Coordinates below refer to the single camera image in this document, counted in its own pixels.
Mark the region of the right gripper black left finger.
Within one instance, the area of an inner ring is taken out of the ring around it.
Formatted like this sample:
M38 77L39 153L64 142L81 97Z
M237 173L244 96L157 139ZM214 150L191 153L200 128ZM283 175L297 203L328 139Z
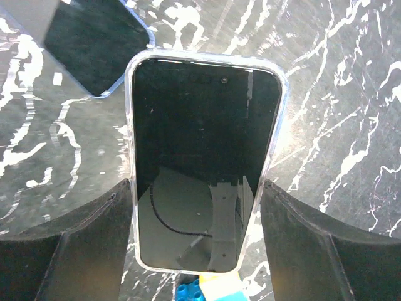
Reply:
M124 179L56 219L1 237L1 300L118 300L133 213Z

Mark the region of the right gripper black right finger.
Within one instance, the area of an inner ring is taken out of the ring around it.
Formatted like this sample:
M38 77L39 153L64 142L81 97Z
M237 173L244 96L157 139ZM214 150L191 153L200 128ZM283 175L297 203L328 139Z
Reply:
M342 223L264 185L261 223L275 300L400 300L400 240Z

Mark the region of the black phone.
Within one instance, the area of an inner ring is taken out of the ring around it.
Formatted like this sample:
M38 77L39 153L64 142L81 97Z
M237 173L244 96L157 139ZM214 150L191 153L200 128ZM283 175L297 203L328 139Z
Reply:
M256 57L154 48L125 71L138 263L239 269L283 123L284 70Z

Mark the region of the blue cased phone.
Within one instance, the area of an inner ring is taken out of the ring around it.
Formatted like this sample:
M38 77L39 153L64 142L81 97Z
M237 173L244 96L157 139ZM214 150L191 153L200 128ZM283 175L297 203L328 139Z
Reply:
M60 1L44 46L92 97L105 98L155 36L126 1Z

